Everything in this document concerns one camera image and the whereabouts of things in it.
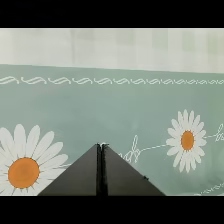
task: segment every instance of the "sage green surface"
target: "sage green surface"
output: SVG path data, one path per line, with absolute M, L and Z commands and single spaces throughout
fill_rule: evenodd
M 2 84 L 5 77 L 18 82 Z M 43 78 L 46 84 L 28 84 L 36 77 Z M 71 84 L 51 82 L 63 77 Z M 78 84 L 72 78 L 88 78 L 92 84 Z M 117 83 L 123 78 L 129 84 Z M 136 82 L 139 79 L 148 83 Z M 149 84 L 154 79 L 160 84 Z M 178 80 L 198 82 L 177 84 Z M 202 80 L 218 80 L 219 84 L 203 84 Z M 185 109 L 200 115 L 206 136 L 215 135 L 224 121 L 221 80 L 222 74 L 1 65 L 0 127 L 13 133 L 15 126 L 22 124 L 28 134 L 39 125 L 41 136 L 53 131 L 54 142 L 64 143 L 62 153 L 69 156 L 67 163 L 76 161 L 97 142 L 109 143 L 114 151 L 125 155 L 135 135 L 139 150 L 166 144 L 171 138 L 167 131 L 172 128 L 171 119 L 177 120 L 178 111 L 183 113 Z M 169 146 L 146 150 L 136 163 L 132 159 L 131 165 L 166 195 L 201 194 L 224 182 L 224 142 L 215 141 L 216 137 L 206 140 L 201 164 L 196 163 L 196 169 L 189 173 L 173 167 L 175 155 L 167 156 Z M 223 189 L 204 194 L 218 195 Z

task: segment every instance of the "daisy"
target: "daisy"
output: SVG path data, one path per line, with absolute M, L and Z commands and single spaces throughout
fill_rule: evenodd
M 191 111 L 189 117 L 187 110 L 184 110 L 183 116 L 178 112 L 178 121 L 171 120 L 173 128 L 168 128 L 168 133 L 172 138 L 166 141 L 166 144 L 172 146 L 167 152 L 168 156 L 176 155 L 173 167 L 180 163 L 179 170 L 183 171 L 186 166 L 186 171 L 190 168 L 196 169 L 196 162 L 201 163 L 201 157 L 205 155 L 202 146 L 206 145 L 206 140 L 203 137 L 206 134 L 202 130 L 204 123 L 200 123 L 200 115 L 194 119 L 194 111 Z
M 27 139 L 21 124 L 15 127 L 14 139 L 6 128 L 0 129 L 0 196 L 36 196 L 65 170 L 60 167 L 68 156 L 57 155 L 63 143 L 51 145 L 52 131 L 38 143 L 39 137 L 37 125 Z

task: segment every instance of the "orange flower center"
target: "orange flower center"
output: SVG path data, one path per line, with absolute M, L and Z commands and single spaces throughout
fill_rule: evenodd
M 40 174 L 37 162 L 30 158 L 16 160 L 9 168 L 9 182 L 15 188 L 32 186 Z
M 181 137 L 181 145 L 184 150 L 191 150 L 194 145 L 194 136 L 191 131 L 185 131 Z

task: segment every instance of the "white checkered pattern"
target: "white checkered pattern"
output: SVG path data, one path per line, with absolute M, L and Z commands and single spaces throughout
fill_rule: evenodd
M 224 73 L 224 29 L 0 29 L 0 63 Z

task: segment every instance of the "wavy leaf pattern border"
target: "wavy leaf pattern border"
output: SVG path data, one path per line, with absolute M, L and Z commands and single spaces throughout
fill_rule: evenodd
M 179 80 L 175 80 L 175 79 L 127 79 L 127 78 L 121 78 L 121 79 L 110 79 L 110 78 L 102 78 L 102 79 L 90 79 L 90 78 L 81 78 L 76 80 L 75 78 L 71 78 L 68 79 L 66 77 L 61 77 L 58 79 L 54 79 L 52 80 L 51 78 L 43 78 L 43 77 L 35 77 L 35 78 L 31 78 L 31 79 L 24 79 L 24 77 L 21 77 L 20 79 L 17 79 L 13 76 L 7 76 L 4 78 L 0 79 L 0 85 L 5 85 L 5 84 L 9 84 L 12 82 L 16 82 L 17 84 L 20 83 L 26 83 L 29 85 L 35 85 L 38 83 L 42 83 L 42 84 L 48 84 L 48 83 L 52 83 L 55 85 L 60 85 L 63 83 L 66 84 L 79 84 L 79 85 L 83 85 L 83 84 L 99 84 L 99 85 L 104 85 L 104 84 L 118 84 L 118 85 L 122 85 L 122 84 L 135 84 L 135 85 L 139 85 L 139 84 L 150 84 L 150 85 L 168 85 L 168 84 L 177 84 L 177 85 L 181 85 L 181 84 L 199 84 L 199 85 L 203 85 L 203 84 L 219 84 L 222 85 L 224 84 L 224 80 L 195 80 L 195 79 L 191 79 L 191 80 L 184 80 L 184 79 L 179 79 Z

